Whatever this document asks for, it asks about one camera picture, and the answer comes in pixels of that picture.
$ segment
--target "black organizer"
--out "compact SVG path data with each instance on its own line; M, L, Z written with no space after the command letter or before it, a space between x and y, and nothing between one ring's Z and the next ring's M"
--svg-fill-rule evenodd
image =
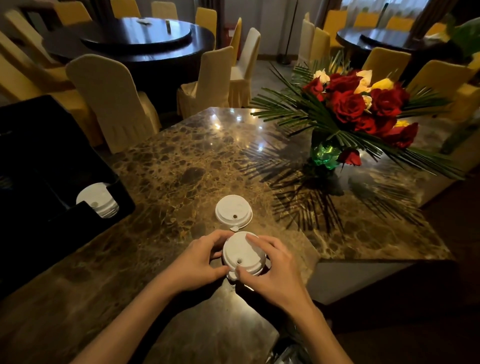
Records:
M78 193L109 183L118 213L101 218ZM118 175L49 95L0 108L0 298L135 210Z

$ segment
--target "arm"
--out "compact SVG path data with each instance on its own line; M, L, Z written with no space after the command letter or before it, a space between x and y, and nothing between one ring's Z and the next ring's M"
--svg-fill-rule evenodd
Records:
M272 267L265 275L255 277L238 266L240 281L292 318L315 364L351 364L324 316L313 304L288 249L279 239L270 236L247 235L247 238L269 256Z
M72 364L127 363L153 321L176 294L197 289L228 273L228 267L212 268L209 262L222 255L219 250L231 235L231 231L216 230L191 242L83 349Z

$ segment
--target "person's left hand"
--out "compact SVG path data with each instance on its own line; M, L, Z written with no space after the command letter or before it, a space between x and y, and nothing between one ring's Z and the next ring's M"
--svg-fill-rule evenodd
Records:
M228 266L212 268L210 260L222 256L223 244L232 235L232 231L215 230L190 243L164 271L174 281L177 292L195 290L228 274Z

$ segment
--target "bouquet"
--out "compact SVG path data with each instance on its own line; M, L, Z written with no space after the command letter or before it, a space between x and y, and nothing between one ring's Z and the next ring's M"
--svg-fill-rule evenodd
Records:
M449 100L428 88L409 93L388 78L371 85L371 70L348 70L348 66L339 70L338 54L326 67L319 67L317 61L313 69L296 66L291 82L273 67L287 88L282 92L263 88L273 97L254 97L251 104L261 111L252 115L293 127L290 135L313 129L311 159L317 166L360 166L363 150L375 161L386 155L402 167L464 178L446 156L410 147L419 125L404 120L440 112L437 108Z

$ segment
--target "brown marble surface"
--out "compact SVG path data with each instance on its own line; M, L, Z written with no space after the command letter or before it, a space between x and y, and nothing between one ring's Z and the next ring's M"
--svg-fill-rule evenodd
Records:
M310 188L298 173L309 135L288 140L287 131L250 112L208 109L114 157L136 210L0 302L2 363L71 360L192 239L222 228L214 208L227 194L250 202L246 230L281 238L304 281L320 257L450 257L412 209L424 173L364 158L361 168L336 169L320 191ZM444 137L428 125L422 129L420 144ZM388 199L382 206L396 218L370 206L376 198ZM262 311L251 293L220 283L181 296L167 310L145 345L145 363L265 362L278 337L267 320L272 309Z

